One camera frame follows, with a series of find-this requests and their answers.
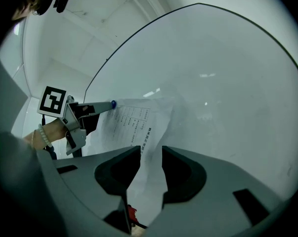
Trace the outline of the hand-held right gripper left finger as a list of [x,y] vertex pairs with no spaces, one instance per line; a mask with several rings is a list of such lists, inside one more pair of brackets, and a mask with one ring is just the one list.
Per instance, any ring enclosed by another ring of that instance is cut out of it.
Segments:
[[140,167],[140,146],[87,157],[38,161],[63,235],[130,235],[127,189]]

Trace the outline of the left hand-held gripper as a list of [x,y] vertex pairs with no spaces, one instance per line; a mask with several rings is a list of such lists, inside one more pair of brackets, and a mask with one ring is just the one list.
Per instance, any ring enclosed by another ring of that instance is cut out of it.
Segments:
[[82,147],[86,144],[87,117],[113,109],[112,102],[94,102],[80,104],[66,90],[46,86],[38,105],[38,113],[43,117],[53,117],[66,127],[66,155],[82,156]]

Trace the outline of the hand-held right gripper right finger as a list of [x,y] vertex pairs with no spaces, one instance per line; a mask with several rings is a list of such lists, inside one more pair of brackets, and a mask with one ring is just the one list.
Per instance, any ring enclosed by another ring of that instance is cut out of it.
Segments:
[[228,161],[162,147],[168,190],[147,237],[256,237],[273,222],[281,199]]

